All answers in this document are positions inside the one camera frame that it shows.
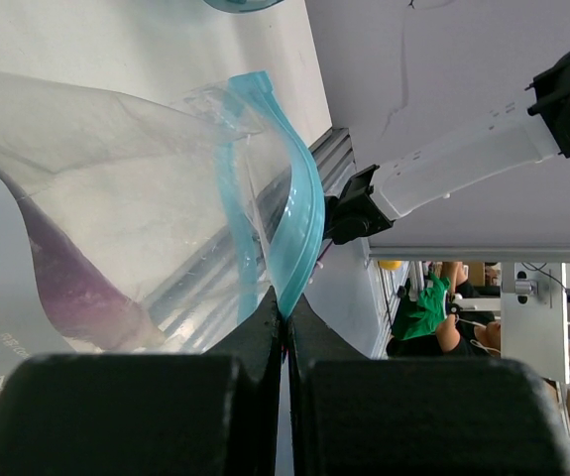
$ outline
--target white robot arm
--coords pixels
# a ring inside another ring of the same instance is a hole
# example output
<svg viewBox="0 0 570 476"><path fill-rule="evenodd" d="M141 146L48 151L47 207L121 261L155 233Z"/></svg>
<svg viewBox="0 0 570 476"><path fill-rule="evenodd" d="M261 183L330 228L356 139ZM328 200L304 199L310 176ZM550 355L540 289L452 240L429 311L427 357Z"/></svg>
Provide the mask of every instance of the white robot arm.
<svg viewBox="0 0 570 476"><path fill-rule="evenodd" d="M437 198L508 169L570 157L570 53L512 102L326 197L325 238L371 236Z"/></svg>
<svg viewBox="0 0 570 476"><path fill-rule="evenodd" d="M385 163L371 185L373 202L388 220L482 179L556 156L560 148L539 115L527 109L532 91L494 109L418 151Z"/></svg>

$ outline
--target person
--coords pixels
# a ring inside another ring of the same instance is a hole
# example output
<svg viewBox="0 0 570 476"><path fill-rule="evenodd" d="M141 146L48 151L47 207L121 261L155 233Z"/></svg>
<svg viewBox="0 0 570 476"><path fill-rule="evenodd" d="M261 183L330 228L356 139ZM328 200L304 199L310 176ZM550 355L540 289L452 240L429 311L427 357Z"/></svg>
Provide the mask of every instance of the person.
<svg viewBox="0 0 570 476"><path fill-rule="evenodd" d="M463 263L444 263L441 277L450 280L450 289L463 298L479 298L468 281ZM387 347L390 357L473 357L499 356L501 324L488 311L460 311L439 323L434 334L399 341L391 339Z"/></svg>

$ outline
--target ziplock bag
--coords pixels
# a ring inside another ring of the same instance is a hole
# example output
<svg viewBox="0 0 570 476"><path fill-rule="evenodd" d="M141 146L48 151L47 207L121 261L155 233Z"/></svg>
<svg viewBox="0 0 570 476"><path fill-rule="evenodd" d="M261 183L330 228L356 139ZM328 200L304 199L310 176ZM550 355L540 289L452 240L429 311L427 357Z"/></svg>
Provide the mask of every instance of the ziplock bag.
<svg viewBox="0 0 570 476"><path fill-rule="evenodd" d="M270 284L291 312L323 232L312 156L265 73L185 109L0 73L0 390L40 352L201 352Z"/></svg>

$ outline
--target green glove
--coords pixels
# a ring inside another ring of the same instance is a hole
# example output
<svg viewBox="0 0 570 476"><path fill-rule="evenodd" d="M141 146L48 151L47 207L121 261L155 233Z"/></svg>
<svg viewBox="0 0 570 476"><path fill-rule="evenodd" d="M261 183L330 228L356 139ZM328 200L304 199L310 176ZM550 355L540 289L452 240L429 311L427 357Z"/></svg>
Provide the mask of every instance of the green glove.
<svg viewBox="0 0 570 476"><path fill-rule="evenodd" d="M430 335L447 317L445 294L450 288L450 280L439 280L432 273L428 279L432 281L432 286L419 294L417 302L411 301L408 293L401 299L393 322L394 338L408 340Z"/></svg>

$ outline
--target cardboard box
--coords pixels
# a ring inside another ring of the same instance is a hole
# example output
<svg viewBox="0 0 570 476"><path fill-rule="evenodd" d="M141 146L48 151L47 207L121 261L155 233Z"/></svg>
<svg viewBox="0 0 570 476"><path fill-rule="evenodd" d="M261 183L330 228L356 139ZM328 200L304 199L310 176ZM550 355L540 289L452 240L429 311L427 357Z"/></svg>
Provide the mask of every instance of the cardboard box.
<svg viewBox="0 0 570 476"><path fill-rule="evenodd" d="M485 263L466 263L468 267L467 278L472 286L485 285Z"/></svg>
<svg viewBox="0 0 570 476"><path fill-rule="evenodd" d="M558 408L558 391L555 389L555 387L547 382L546 380L544 381L544 387L546 388L547 393L549 394L549 398L551 399L552 402L555 402L555 407Z"/></svg>

